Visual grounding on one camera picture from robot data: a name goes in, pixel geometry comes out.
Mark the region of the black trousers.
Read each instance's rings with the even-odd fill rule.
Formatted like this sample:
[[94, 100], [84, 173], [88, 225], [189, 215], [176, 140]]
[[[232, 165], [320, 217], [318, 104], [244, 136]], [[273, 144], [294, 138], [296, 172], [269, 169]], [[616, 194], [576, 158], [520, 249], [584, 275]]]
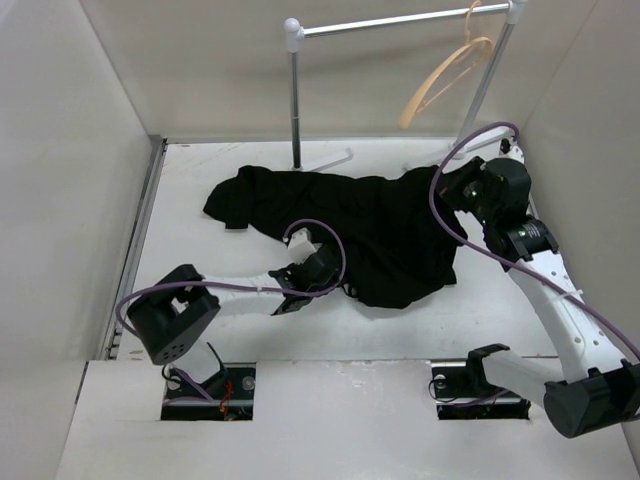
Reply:
[[403, 309], [457, 282], [458, 237], [466, 235], [442, 201], [429, 206], [435, 168], [397, 179], [243, 166], [214, 187], [203, 211], [230, 230], [253, 226], [282, 239], [305, 219], [314, 241], [344, 246], [346, 291], [369, 307]]

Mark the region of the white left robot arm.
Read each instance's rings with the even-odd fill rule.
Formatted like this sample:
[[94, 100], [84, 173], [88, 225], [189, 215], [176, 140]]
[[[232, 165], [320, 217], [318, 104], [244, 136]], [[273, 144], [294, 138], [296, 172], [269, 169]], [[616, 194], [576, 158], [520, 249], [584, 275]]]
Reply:
[[182, 397], [213, 403], [228, 378], [214, 347], [201, 339], [214, 318], [297, 312], [340, 287], [345, 272], [344, 248], [335, 245], [322, 245], [300, 263], [234, 283], [183, 264], [130, 295], [129, 329], [153, 364], [169, 368], [168, 381], [187, 388]]

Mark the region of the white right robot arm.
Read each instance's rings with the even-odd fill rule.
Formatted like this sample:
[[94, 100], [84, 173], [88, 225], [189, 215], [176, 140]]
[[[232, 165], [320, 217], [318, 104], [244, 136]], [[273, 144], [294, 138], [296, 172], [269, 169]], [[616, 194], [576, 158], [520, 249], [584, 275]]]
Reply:
[[469, 352], [464, 384], [483, 396], [503, 389], [539, 405], [566, 438], [639, 417], [639, 365], [608, 338], [613, 326], [586, 305], [548, 227], [529, 211], [531, 178], [508, 157], [473, 158], [437, 172], [429, 205], [471, 214], [483, 232], [477, 252], [499, 262], [534, 309], [561, 367], [546, 368], [492, 344]]

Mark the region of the beige plastic hanger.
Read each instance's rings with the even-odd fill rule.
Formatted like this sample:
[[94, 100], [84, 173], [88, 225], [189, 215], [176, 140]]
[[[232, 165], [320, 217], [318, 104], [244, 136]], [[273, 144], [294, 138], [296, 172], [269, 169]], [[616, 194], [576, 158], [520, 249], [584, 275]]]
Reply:
[[470, 28], [471, 17], [481, 5], [481, 1], [473, 1], [465, 15], [462, 45], [424, 79], [408, 100], [398, 119], [398, 127], [401, 130], [408, 129], [420, 113], [491, 57], [494, 42], [487, 36], [473, 36]]

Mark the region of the white clothes rack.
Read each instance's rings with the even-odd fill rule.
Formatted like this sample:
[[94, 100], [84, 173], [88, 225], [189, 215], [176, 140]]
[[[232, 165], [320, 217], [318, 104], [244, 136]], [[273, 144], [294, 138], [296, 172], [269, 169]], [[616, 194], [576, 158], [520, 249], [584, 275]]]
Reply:
[[419, 127], [443, 128], [447, 153], [470, 132], [500, 60], [526, 7], [523, 1], [481, 1], [471, 17], [473, 36], [494, 42], [491, 57], [420, 113], [408, 129], [398, 119], [424, 79], [464, 41], [465, 15], [473, 1], [448, 9], [331, 25], [304, 26], [294, 17], [282, 25], [289, 82], [291, 168], [319, 171], [351, 161], [351, 147], [303, 157], [300, 97], [321, 104], [329, 118], [322, 132], [345, 128], [351, 136], [400, 135]]

